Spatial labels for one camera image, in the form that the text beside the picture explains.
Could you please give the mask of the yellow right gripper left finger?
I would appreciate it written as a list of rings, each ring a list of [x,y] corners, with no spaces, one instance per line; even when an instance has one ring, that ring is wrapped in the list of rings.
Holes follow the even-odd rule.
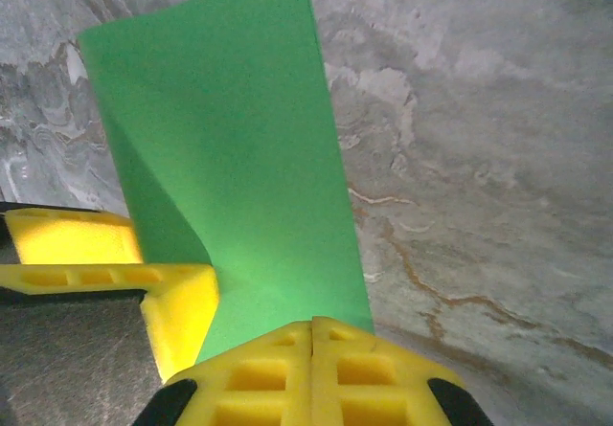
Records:
[[[138,425],[309,425],[312,333],[284,325],[175,374]]]

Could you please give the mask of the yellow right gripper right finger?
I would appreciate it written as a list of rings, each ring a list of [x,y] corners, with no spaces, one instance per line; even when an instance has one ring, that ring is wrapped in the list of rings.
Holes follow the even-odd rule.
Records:
[[[313,425],[490,425],[462,378],[332,318],[312,319]]]

